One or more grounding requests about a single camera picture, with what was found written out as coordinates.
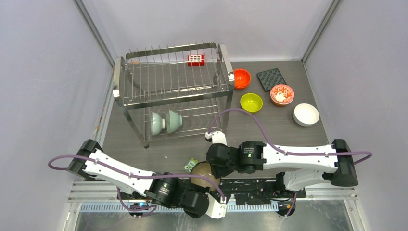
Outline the dark blue ceramic bowl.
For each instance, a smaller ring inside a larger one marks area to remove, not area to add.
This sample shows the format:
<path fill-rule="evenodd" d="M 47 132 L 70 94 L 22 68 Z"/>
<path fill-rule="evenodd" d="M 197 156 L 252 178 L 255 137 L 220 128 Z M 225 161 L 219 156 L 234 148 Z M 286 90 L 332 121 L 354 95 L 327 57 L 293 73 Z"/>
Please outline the dark blue ceramic bowl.
<path fill-rule="evenodd" d="M 219 186 L 221 183 L 221 178 L 215 178 L 214 174 L 212 173 L 212 167 L 208 162 L 200 162 L 198 163 L 192 170 L 191 175 L 202 176 L 211 180 L 216 186 Z M 191 183 L 201 186 L 201 187 L 209 187 L 210 191 L 213 192 L 216 190 L 215 186 L 213 186 L 208 181 L 201 179 L 201 178 L 190 178 Z"/>

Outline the yellow bowl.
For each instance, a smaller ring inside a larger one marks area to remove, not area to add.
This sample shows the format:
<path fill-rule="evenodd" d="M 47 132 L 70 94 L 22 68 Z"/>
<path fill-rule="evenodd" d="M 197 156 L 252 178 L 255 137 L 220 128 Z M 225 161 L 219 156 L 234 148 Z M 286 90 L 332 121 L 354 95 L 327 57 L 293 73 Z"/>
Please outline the yellow bowl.
<path fill-rule="evenodd" d="M 255 93 L 247 93 L 240 98 L 240 106 L 249 113 L 256 113 L 262 109 L 263 100 Z"/>

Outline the orange plastic bowl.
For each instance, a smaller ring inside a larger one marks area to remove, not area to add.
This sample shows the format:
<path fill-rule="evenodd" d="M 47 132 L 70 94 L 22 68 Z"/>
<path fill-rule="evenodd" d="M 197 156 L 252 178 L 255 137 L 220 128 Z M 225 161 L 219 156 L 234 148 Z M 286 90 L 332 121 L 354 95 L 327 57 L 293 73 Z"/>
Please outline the orange plastic bowl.
<path fill-rule="evenodd" d="M 235 90 L 243 90 L 243 89 L 245 89 L 245 88 L 247 88 L 249 85 L 235 85 L 234 86 L 234 89 Z"/>
<path fill-rule="evenodd" d="M 251 83 L 251 74 L 245 69 L 236 69 L 233 71 L 235 80 L 234 85 L 249 85 Z"/>

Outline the metal two-tier dish rack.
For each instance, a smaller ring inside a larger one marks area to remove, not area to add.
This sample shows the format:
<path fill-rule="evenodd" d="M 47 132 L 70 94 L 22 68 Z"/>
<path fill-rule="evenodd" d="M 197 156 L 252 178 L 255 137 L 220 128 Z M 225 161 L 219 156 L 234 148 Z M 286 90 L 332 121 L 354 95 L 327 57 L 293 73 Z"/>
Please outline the metal two-tier dish rack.
<path fill-rule="evenodd" d="M 203 54 L 205 65 L 189 67 L 190 54 Z M 144 148 L 161 139 L 226 132 L 233 92 L 234 73 L 224 44 L 151 48 L 115 59 L 112 94 Z M 182 126 L 152 136 L 151 113 L 165 120 L 167 109 L 182 116 Z"/>

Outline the white bowl red pattern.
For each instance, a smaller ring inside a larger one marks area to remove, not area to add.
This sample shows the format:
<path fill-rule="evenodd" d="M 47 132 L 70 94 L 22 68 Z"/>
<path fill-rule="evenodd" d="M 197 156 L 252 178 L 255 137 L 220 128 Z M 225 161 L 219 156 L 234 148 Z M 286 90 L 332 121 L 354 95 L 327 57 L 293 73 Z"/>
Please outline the white bowl red pattern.
<path fill-rule="evenodd" d="M 294 90 L 285 84 L 278 84 L 274 86 L 270 91 L 270 97 L 275 98 L 279 102 L 287 102 L 290 99 L 294 100 Z"/>

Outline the plain white bowl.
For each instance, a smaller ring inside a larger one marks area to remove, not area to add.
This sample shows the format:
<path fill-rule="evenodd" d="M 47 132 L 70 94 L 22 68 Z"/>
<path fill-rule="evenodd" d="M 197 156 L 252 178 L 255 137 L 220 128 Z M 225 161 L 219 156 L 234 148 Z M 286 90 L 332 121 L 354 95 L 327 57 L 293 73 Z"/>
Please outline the plain white bowl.
<path fill-rule="evenodd" d="M 311 104 L 301 103 L 294 108 L 293 118 L 297 124 L 309 127 L 319 121 L 320 115 L 316 107 Z"/>

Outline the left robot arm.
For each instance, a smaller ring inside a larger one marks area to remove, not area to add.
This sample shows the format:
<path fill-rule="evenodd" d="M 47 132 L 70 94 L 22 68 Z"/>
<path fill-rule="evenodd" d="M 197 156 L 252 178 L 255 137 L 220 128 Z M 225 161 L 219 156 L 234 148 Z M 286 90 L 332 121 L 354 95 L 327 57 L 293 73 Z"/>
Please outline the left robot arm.
<path fill-rule="evenodd" d="M 155 205 L 182 208 L 193 218 L 204 215 L 212 204 L 208 187 L 171 178 L 169 172 L 162 178 L 161 173 L 131 167 L 106 155 L 94 140 L 82 144 L 67 170 L 87 180 L 109 182 L 131 198 L 148 198 Z"/>

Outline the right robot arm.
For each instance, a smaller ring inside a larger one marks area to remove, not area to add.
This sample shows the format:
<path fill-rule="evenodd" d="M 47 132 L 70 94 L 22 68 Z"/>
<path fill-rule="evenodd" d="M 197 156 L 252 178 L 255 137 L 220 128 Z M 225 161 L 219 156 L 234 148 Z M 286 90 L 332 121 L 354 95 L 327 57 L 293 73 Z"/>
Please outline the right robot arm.
<path fill-rule="evenodd" d="M 269 144 L 260 141 L 246 141 L 239 147 L 228 147 L 213 143 L 206 153 L 215 178 L 226 177 L 234 171 L 252 174 L 256 171 L 289 168 L 289 171 L 276 175 L 275 193 L 288 197 L 304 187 L 330 183 L 339 187 L 358 185 L 353 159 L 335 150 L 335 155 L 307 156 L 280 153 Z"/>

